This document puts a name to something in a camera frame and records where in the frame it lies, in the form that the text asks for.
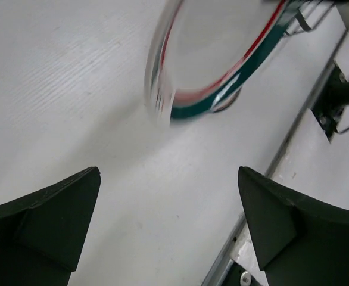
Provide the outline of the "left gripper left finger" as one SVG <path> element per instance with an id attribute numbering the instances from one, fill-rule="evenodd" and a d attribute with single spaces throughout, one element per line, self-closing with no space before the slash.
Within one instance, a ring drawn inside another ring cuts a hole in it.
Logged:
<path id="1" fill-rule="evenodd" d="M 101 175 L 89 167 L 0 205 L 0 285 L 67 285 L 76 271 Z"/>

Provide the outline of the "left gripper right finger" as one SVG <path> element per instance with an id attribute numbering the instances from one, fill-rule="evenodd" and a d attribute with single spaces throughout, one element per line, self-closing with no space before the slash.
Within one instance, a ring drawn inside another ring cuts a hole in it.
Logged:
<path id="1" fill-rule="evenodd" d="M 249 167 L 238 188 L 269 285 L 349 285 L 349 210 L 294 191 Z"/>

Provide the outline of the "white plate teal rim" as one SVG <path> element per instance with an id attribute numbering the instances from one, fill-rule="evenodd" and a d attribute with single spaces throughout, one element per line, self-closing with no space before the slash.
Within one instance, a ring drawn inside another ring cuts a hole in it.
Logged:
<path id="1" fill-rule="evenodd" d="M 160 125 L 223 109 L 265 62 L 300 1 L 168 1 L 145 69 L 145 104 Z"/>

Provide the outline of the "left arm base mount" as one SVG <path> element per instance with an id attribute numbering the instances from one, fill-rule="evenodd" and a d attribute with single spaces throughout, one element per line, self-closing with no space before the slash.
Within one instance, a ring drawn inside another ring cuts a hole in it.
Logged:
<path id="1" fill-rule="evenodd" d="M 238 262 L 227 258 L 220 262 L 220 276 L 217 285 L 269 285 L 264 271 L 256 259 L 243 259 Z"/>

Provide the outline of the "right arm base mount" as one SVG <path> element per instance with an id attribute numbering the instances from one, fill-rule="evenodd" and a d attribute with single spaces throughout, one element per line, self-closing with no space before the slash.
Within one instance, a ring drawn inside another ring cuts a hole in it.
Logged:
<path id="1" fill-rule="evenodd" d="M 338 125 L 345 109 L 349 106 L 349 81 L 340 68 L 334 65 L 320 95 L 312 106 L 312 113 L 328 141 L 335 134 L 343 135 L 349 126 L 339 130 Z"/>

